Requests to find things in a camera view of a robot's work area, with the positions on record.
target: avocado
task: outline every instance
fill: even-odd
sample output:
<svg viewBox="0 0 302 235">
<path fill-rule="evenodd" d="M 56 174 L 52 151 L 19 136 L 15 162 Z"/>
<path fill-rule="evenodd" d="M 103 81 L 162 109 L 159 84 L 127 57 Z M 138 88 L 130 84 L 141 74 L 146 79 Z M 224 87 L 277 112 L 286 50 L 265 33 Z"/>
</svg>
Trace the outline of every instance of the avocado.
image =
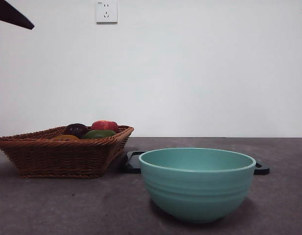
<svg viewBox="0 0 302 235">
<path fill-rule="evenodd" d="M 113 136 L 116 133 L 112 130 L 92 130 L 85 134 L 82 139 L 98 139 Z"/>
</svg>

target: dark purple fruit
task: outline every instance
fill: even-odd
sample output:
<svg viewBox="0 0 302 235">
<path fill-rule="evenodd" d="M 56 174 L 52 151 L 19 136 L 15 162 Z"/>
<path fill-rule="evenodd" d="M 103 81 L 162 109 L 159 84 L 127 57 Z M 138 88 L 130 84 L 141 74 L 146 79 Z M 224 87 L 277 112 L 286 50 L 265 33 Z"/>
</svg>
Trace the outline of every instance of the dark purple fruit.
<svg viewBox="0 0 302 235">
<path fill-rule="evenodd" d="M 83 124 L 74 123 L 65 127 L 63 135 L 74 135 L 78 138 L 81 138 L 87 134 L 90 130 Z"/>
</svg>

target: bowl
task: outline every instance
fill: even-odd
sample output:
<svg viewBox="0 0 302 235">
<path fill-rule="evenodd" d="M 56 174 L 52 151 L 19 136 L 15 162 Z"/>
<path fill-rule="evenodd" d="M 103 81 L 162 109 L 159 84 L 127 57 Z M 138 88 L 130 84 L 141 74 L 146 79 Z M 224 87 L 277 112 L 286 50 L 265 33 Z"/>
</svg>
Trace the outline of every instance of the bowl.
<svg viewBox="0 0 302 235">
<path fill-rule="evenodd" d="M 256 161 L 210 148 L 165 148 L 139 156 L 151 199 L 177 219 L 208 223 L 239 207 L 248 194 Z"/>
</svg>

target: bowl rim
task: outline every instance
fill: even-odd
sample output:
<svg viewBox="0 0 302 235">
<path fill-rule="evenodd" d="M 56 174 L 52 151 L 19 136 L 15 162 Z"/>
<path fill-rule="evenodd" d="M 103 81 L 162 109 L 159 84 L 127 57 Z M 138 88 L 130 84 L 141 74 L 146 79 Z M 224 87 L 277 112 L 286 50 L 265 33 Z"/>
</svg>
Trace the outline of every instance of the bowl rim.
<svg viewBox="0 0 302 235">
<path fill-rule="evenodd" d="M 228 152 L 228 153 L 235 153 L 244 157 L 249 158 L 252 163 L 248 166 L 244 166 L 241 168 L 235 168 L 235 169 L 226 169 L 226 170 L 190 170 L 190 169 L 177 169 L 177 168 L 172 168 L 172 167 L 164 167 L 164 166 L 160 166 L 160 165 L 154 165 L 151 163 L 148 163 L 146 161 L 144 161 L 142 158 L 144 155 L 148 154 L 148 153 L 152 153 L 152 152 L 158 152 L 158 151 L 163 151 L 163 150 L 170 150 L 170 149 L 208 149 L 208 150 L 216 150 L 216 151 L 220 151 L 220 152 Z M 159 168 L 159 169 L 165 169 L 165 170 L 171 170 L 171 171 L 181 171 L 181 172 L 198 172 L 198 173 L 221 173 L 221 172 L 233 172 L 233 171 L 241 171 L 241 170 L 246 170 L 248 168 L 252 168 L 255 167 L 256 164 L 256 160 L 246 154 L 243 153 L 238 153 L 238 152 L 234 152 L 234 151 L 229 151 L 229 150 L 223 150 L 223 149 L 217 149 L 217 148 L 196 148 L 196 147 L 177 147 L 177 148 L 160 148 L 160 149 L 155 149 L 155 150 L 151 150 L 151 151 L 147 151 L 143 154 L 141 154 L 139 156 L 139 162 L 146 164 L 148 166 L 151 167 L 155 167 L 155 168 Z"/>
</svg>

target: brown basket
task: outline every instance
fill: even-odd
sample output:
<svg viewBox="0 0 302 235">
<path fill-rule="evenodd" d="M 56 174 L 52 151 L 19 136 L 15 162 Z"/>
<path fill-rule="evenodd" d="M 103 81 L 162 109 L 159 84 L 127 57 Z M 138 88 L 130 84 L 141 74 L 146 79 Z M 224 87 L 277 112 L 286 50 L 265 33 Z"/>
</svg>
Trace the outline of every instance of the brown basket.
<svg viewBox="0 0 302 235">
<path fill-rule="evenodd" d="M 50 140 L 64 129 L 0 137 L 0 149 L 24 178 L 98 178 L 123 153 L 133 131 L 130 126 L 119 126 L 120 132 L 107 138 Z"/>
</svg>

